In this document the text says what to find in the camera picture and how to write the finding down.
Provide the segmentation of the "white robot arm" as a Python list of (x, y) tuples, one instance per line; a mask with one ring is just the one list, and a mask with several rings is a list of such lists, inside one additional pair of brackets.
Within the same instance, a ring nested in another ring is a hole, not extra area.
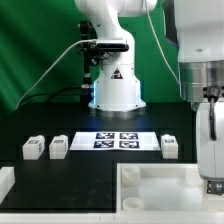
[[(103, 52), (89, 107), (103, 115), (145, 107), (135, 76), (135, 41), (118, 19), (152, 11), (157, 0), (74, 0)], [(200, 176), (224, 180), (224, 0), (163, 0), (166, 37), (179, 47), (181, 97), (196, 106)]]

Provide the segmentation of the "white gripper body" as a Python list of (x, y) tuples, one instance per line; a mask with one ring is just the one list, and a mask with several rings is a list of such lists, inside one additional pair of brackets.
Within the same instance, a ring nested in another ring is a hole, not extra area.
[(209, 104), (201, 103), (196, 114), (196, 150), (202, 179), (224, 180), (224, 102), (215, 104), (215, 141), (210, 139)]

